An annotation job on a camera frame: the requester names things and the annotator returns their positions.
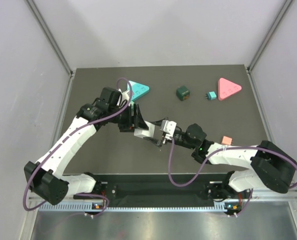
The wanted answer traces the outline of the plain white cube socket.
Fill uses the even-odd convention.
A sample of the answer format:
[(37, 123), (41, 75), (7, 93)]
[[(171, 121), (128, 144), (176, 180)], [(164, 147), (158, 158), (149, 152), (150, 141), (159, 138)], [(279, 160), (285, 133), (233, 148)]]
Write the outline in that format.
[(148, 126), (148, 129), (142, 129), (142, 128), (137, 128), (134, 130), (134, 136), (138, 138), (153, 138), (154, 137), (154, 132), (155, 132), (155, 125), (145, 121), (146, 125)]

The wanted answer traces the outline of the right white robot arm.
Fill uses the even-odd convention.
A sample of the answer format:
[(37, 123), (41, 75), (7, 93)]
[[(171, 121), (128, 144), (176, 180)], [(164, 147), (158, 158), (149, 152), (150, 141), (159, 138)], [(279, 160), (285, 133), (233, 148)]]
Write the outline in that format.
[(229, 146), (207, 140), (207, 135), (196, 123), (182, 131), (177, 123), (168, 119), (146, 121), (142, 125), (144, 139), (156, 146), (171, 143), (192, 149), (191, 156), (202, 166), (227, 165), (243, 168), (242, 171), (227, 173), (222, 183), (222, 193), (233, 198), (238, 193), (251, 189), (270, 189), (285, 194), (297, 174), (297, 162), (274, 143), (263, 140), (259, 145)]

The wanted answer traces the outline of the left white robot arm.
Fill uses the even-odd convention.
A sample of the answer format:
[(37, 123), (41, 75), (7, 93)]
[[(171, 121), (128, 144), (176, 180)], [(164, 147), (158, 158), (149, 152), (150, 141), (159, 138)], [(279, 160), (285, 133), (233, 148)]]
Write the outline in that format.
[(64, 175), (64, 170), (83, 144), (107, 123), (117, 124), (120, 132), (133, 133), (141, 139), (154, 136), (154, 125), (143, 119), (139, 106), (133, 103), (136, 93), (134, 85), (124, 92), (105, 87), (92, 104), (83, 105), (48, 153), (24, 166), (25, 190), (51, 205), (79, 193), (93, 199), (99, 197), (102, 186), (91, 174)]

